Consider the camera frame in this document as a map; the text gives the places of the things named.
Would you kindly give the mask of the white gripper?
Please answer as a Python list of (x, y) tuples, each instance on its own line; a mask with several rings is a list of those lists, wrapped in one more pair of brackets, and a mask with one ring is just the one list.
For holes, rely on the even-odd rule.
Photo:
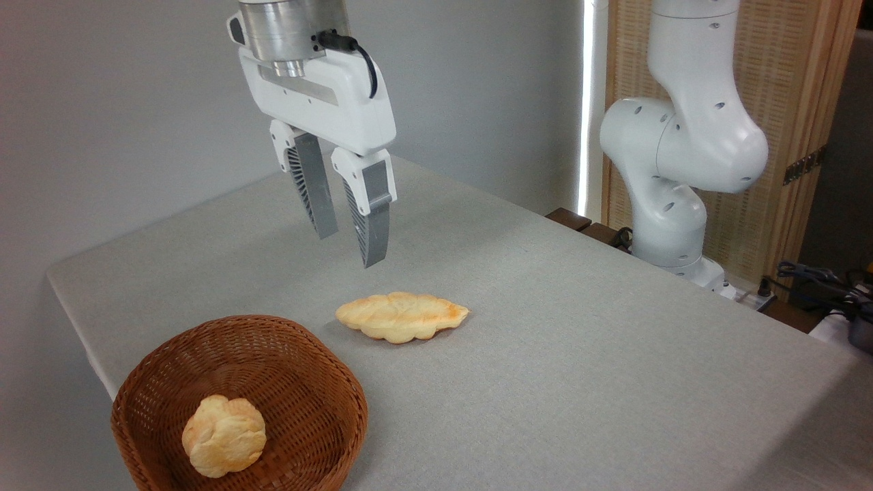
[(384, 148), (397, 133), (379, 65), (373, 65), (377, 90), (371, 98), (370, 71), (359, 54), (328, 50), (308, 60), (305, 75), (297, 78), (277, 76), (246, 48), (239, 48), (238, 56), (256, 105), (275, 119), (270, 134), (280, 168), (292, 177), (318, 236), (334, 235), (339, 227), (317, 137), (340, 147), (331, 153), (331, 163), (343, 180), (364, 267), (383, 261), (389, 208), (397, 199)]

